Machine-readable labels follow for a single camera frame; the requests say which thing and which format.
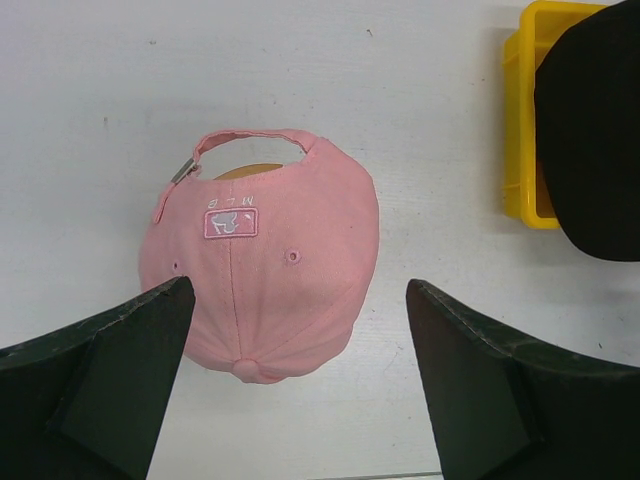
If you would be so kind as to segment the black Yankees baseball cap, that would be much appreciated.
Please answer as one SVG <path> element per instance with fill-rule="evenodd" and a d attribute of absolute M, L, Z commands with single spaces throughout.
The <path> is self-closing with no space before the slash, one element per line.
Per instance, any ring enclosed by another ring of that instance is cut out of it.
<path fill-rule="evenodd" d="M 536 154 L 561 229 L 595 258 L 639 259 L 639 4 L 570 27 L 535 77 Z"/>

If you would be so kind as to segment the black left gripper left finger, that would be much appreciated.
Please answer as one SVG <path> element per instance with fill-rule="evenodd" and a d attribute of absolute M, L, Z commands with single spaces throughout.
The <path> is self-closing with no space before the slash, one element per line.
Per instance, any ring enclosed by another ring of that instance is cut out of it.
<path fill-rule="evenodd" d="M 3 348 L 2 478 L 146 478 L 194 305 L 175 277 Z"/>

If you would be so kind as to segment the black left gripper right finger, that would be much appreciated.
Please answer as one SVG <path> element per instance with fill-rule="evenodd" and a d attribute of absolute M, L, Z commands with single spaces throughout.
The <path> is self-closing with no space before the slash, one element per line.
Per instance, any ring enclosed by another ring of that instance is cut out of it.
<path fill-rule="evenodd" d="M 635 479 L 639 371 L 552 345 L 413 279 L 407 312 L 447 479 Z"/>

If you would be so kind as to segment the pink baseball cap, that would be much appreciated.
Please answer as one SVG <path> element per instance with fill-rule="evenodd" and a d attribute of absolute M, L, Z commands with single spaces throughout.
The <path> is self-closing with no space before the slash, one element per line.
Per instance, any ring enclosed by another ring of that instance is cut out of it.
<path fill-rule="evenodd" d="M 143 290 L 185 276 L 195 306 L 186 356 L 245 383 L 307 375 L 347 346 L 379 251 L 370 174 L 329 140 L 279 129 L 301 160 L 202 179 L 202 156 L 244 139 L 203 137 L 158 199 L 139 254 Z"/>

